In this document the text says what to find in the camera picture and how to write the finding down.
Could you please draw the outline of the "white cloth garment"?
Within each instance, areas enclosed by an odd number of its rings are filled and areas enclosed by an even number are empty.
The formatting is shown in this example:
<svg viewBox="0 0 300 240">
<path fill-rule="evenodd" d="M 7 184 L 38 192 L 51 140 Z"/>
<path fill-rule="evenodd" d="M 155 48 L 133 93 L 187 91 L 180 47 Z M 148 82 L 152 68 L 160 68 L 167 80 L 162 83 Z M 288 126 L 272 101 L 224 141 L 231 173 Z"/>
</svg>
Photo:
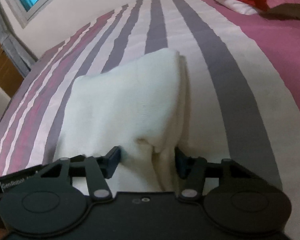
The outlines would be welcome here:
<svg viewBox="0 0 300 240">
<path fill-rule="evenodd" d="M 161 49 L 97 76 L 80 76 L 66 103 L 55 159 L 121 148 L 112 193 L 175 191 L 174 149 L 186 105 L 186 59 Z"/>
</svg>

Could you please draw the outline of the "brown wooden door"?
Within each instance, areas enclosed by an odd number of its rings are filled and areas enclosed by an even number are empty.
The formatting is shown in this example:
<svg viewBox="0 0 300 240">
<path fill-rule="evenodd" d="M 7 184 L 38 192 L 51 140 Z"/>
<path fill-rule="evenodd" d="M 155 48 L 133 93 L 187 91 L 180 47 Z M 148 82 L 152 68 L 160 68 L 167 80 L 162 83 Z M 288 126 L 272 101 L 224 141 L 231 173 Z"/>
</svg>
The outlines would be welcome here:
<svg viewBox="0 0 300 240">
<path fill-rule="evenodd" d="M 21 86 L 24 78 L 15 68 L 0 45 L 0 87 L 12 98 Z"/>
</svg>

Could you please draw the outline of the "grey curtain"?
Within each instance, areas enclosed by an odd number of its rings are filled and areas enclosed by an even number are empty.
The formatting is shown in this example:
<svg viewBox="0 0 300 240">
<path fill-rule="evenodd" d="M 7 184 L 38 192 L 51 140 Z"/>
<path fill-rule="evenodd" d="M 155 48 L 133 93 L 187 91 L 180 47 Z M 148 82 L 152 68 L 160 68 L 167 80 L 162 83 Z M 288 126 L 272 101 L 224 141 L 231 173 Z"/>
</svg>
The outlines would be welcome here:
<svg viewBox="0 0 300 240">
<path fill-rule="evenodd" d="M 0 46 L 22 77 L 26 77 L 36 61 L 11 31 L 9 24 L 4 18 L 1 8 Z"/>
</svg>

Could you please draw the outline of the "striped bed sheet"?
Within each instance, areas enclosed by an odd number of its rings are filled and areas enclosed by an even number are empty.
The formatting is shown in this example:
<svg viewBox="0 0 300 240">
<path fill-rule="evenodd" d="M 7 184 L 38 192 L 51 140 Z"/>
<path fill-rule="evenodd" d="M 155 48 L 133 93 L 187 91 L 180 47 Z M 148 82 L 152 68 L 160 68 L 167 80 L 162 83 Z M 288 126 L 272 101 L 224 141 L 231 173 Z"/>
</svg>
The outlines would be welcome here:
<svg viewBox="0 0 300 240">
<path fill-rule="evenodd" d="M 55 159 L 72 85 L 161 49 L 186 59 L 176 147 L 232 159 L 292 202 L 300 239 L 300 20 L 241 15 L 214 0 L 137 0 L 46 51 L 0 120 L 0 177 Z"/>
</svg>

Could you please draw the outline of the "white pillow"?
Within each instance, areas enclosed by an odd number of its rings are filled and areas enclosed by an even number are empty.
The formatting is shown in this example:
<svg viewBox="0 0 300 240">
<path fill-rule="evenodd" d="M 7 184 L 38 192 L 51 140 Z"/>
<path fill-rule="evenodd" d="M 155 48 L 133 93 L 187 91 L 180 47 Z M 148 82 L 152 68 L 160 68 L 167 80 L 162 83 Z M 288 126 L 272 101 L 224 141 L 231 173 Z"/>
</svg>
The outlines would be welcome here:
<svg viewBox="0 0 300 240">
<path fill-rule="evenodd" d="M 261 12 L 259 9 L 256 9 L 251 5 L 248 5 L 246 3 L 237 0 L 214 0 L 214 1 L 242 15 L 254 15 Z"/>
</svg>

